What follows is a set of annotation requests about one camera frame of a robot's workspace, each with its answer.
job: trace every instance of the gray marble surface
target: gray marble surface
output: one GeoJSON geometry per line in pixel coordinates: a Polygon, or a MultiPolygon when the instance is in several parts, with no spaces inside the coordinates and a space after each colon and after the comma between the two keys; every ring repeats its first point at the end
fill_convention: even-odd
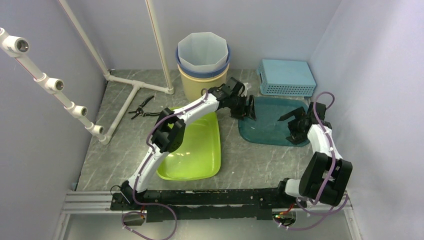
{"type": "MultiPolygon", "coordinates": [[[[116,70],[112,74],[162,87],[166,85],[162,70],[116,70]]],[[[173,70],[170,75],[175,88],[174,95],[142,88],[128,110],[135,110],[151,95],[155,98],[144,108],[147,112],[186,105],[188,101],[183,93],[179,72],[173,70]]],[[[251,83],[249,94],[261,95],[260,80],[255,70],[230,69],[227,74],[229,77],[251,83]]],[[[109,82],[96,124],[107,130],[131,90],[132,86],[128,84],[109,82]]],[[[287,147],[250,143],[240,136],[237,120],[229,117],[229,109],[220,109],[216,114],[221,140],[219,172],[213,177],[192,181],[164,180],[155,174],[149,183],[150,190],[269,188],[276,187],[284,178],[299,179],[302,176],[312,156],[310,144],[287,147]]],[[[122,184],[134,173],[147,152],[145,140],[157,118],[139,116],[131,120],[131,117],[131,114],[124,115],[108,145],[102,145],[96,137],[91,139],[77,191],[108,191],[111,186],[122,184]]]]}

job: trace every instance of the yellow bucket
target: yellow bucket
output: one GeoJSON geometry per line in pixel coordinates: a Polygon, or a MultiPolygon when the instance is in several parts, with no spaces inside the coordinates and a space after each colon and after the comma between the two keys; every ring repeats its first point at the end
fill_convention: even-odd
{"type": "Polygon", "coordinates": [[[226,83],[227,71],[230,68],[230,64],[226,69],[219,75],[210,78],[196,78],[187,75],[180,66],[177,64],[179,73],[181,75],[182,88],[184,90],[185,97],[190,101],[194,102],[199,99],[202,94],[202,89],[209,89],[212,87],[219,87],[226,83]]]}

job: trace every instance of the metal frame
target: metal frame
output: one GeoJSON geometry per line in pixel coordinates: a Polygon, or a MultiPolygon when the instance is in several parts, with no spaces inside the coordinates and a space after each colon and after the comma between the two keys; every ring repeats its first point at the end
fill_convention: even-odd
{"type": "MultiPolygon", "coordinates": [[[[113,214],[122,215],[129,211],[111,211],[112,195],[108,191],[69,191],[63,202],[63,207],[57,222],[56,231],[53,240],[63,240],[68,227],[69,219],[72,214],[113,214]]],[[[330,209],[329,205],[318,203],[313,210],[326,211],[330,209]]],[[[286,208],[275,208],[272,212],[282,212],[286,208]]],[[[301,208],[293,208],[292,211],[302,211],[301,208]]],[[[353,240],[362,240],[362,235],[355,218],[352,203],[348,202],[343,208],[346,216],[347,225],[353,240]]]]}

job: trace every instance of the blue bucket rim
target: blue bucket rim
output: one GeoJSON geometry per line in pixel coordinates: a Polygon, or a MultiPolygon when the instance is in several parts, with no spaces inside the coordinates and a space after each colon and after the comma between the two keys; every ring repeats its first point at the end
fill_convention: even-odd
{"type": "Polygon", "coordinates": [[[178,64],[178,66],[181,68],[181,70],[194,78],[198,78],[198,79],[209,79],[209,78],[213,78],[215,76],[220,75],[221,73],[223,73],[225,71],[225,69],[228,67],[228,64],[230,63],[231,60],[231,49],[230,46],[227,43],[227,48],[228,48],[228,56],[226,58],[226,62],[224,64],[224,66],[222,66],[220,69],[216,70],[216,71],[209,71],[209,72],[198,72],[198,71],[191,71],[188,70],[186,67],[184,67],[181,64],[180,58],[178,57],[178,47],[175,49],[175,59],[176,59],[176,63],[178,64]]]}

